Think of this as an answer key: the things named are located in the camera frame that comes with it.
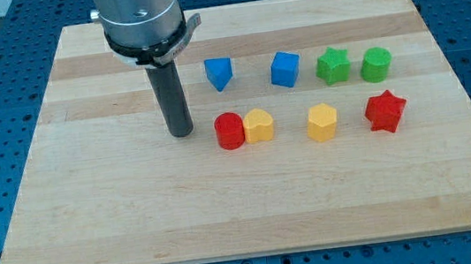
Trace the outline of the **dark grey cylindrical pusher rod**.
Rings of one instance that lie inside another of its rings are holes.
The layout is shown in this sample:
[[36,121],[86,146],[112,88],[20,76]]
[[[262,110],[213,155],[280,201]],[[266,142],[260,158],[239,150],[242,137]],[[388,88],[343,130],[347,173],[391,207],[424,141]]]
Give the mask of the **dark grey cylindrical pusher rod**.
[[169,133],[174,137],[186,137],[193,130],[193,119],[186,103],[186,96],[179,80],[177,66],[173,61],[168,64],[147,68],[158,105],[163,113]]

